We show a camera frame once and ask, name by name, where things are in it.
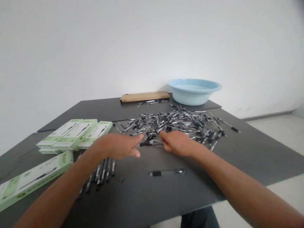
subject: light blue basin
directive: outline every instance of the light blue basin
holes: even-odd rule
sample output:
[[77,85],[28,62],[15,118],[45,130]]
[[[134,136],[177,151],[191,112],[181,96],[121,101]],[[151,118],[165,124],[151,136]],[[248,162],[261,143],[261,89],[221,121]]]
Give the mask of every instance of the light blue basin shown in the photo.
[[175,101],[190,106],[206,103],[213,92],[222,89],[221,84],[203,79],[176,79],[169,86]]

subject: dark gray table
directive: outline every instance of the dark gray table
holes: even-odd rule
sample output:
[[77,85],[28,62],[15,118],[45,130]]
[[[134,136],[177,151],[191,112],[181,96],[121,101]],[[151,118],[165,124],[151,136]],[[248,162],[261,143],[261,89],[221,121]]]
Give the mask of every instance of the dark gray table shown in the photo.
[[[139,102],[121,103],[120,98],[81,101],[39,129],[37,132],[56,130],[71,119],[98,119],[98,121],[114,122],[131,119],[143,113],[167,113],[172,110],[172,107],[168,104],[181,105],[173,100],[171,93],[169,94],[170,98],[168,102],[152,105],[145,103],[138,108],[136,107]],[[203,105],[184,106],[191,111],[222,107],[210,100]]]
[[[226,161],[263,185],[304,173],[304,156],[222,109],[213,109],[212,113],[242,131],[235,133],[222,124],[228,137],[219,141],[214,153]],[[0,183],[52,157],[39,154],[35,148],[50,133],[34,133],[1,156]],[[191,158],[175,156],[163,148],[139,150],[140,159],[129,157],[116,162],[116,175],[100,191],[91,185],[91,192],[75,202],[63,227],[144,227],[224,200],[212,179]],[[150,171],[171,168],[185,168],[187,172],[148,175]],[[50,185],[0,212],[0,227],[11,227]]]

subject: floor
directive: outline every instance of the floor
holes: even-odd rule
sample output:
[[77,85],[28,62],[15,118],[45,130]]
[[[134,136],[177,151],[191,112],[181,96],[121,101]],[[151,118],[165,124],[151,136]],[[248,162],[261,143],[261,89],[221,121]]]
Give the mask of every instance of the floor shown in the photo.
[[[290,114],[247,123],[304,156],[304,118]],[[304,214],[304,174],[270,185],[268,188]],[[221,228],[251,227],[227,201],[214,204],[213,209]],[[181,216],[178,216],[151,227],[177,228],[180,225]]]

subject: pants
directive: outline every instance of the pants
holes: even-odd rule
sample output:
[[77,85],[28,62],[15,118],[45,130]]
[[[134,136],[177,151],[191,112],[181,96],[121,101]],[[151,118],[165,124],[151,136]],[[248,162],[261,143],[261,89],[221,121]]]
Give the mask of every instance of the pants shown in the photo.
[[181,219],[181,228],[219,228],[212,206],[185,214]]

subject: cardboard box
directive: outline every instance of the cardboard box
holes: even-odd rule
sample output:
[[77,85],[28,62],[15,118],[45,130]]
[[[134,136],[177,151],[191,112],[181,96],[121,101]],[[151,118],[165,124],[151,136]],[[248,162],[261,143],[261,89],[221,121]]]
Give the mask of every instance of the cardboard box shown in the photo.
[[0,185],[0,212],[31,194],[73,164],[73,152],[66,151]]
[[56,142],[61,140],[64,135],[69,133],[77,124],[81,123],[83,119],[72,119],[69,122],[62,125],[48,137],[37,143],[36,145],[40,148],[50,148]]
[[100,121],[85,137],[85,139],[78,145],[80,149],[88,149],[96,139],[109,132],[113,126],[112,122]]
[[120,101],[125,102],[135,102],[144,100],[155,100],[155,99],[167,99],[170,95],[166,91],[159,92],[149,92],[149,93],[133,93],[125,94],[121,97]]
[[81,143],[87,134],[97,124],[96,119],[83,120],[81,123],[76,125],[69,133],[63,136],[61,140],[55,143],[51,148],[59,150],[79,150],[77,147]]

